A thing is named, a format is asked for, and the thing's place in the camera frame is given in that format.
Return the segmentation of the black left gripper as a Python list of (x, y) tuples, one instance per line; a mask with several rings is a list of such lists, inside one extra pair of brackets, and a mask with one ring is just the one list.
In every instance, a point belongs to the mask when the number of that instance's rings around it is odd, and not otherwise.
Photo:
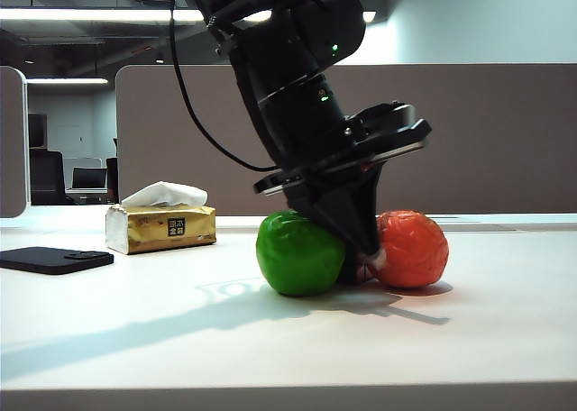
[[(387, 255), (381, 247), (376, 211), (382, 169), (378, 163), (421, 149), (430, 132), (425, 119), (276, 122), (270, 134), (278, 150), (279, 170), (253, 188), (269, 196), (288, 187), (291, 208), (344, 239), (370, 268), (384, 268)], [(359, 181), (330, 190), (298, 184), (305, 178), (334, 178), (354, 167), (371, 168)]]

